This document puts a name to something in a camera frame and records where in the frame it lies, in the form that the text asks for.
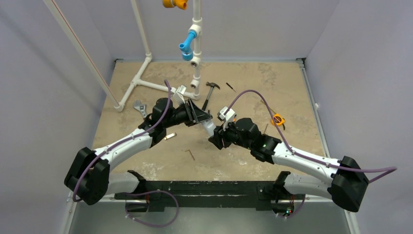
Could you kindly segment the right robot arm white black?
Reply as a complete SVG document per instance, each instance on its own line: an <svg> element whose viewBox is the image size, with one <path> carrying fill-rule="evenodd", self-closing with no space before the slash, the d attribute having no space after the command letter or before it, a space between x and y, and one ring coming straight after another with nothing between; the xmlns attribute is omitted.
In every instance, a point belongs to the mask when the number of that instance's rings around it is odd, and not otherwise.
<svg viewBox="0 0 413 234"><path fill-rule="evenodd" d="M322 157L288 147L280 139L261 133L250 118L242 118L227 126L207 122L204 128L209 134L209 142L220 150L234 144L248 149L261 162L305 173L281 173L273 186L277 197L286 198L290 194L321 196L347 211L359 211L370 182L353 158Z"/></svg>

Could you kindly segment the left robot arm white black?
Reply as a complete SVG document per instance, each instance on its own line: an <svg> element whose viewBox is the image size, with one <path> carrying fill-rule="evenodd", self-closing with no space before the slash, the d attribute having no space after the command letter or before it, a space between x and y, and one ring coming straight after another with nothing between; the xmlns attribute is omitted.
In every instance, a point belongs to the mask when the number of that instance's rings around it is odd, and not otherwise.
<svg viewBox="0 0 413 234"><path fill-rule="evenodd" d="M167 128L184 124L213 126L213 116L187 99L177 108L169 98L160 98L144 121L129 135L107 146L80 149L73 160L64 185L73 192L73 201L94 205L106 195L127 193L132 199L145 194L145 186L136 172L111 174L133 155L154 147L167 135Z"/></svg>

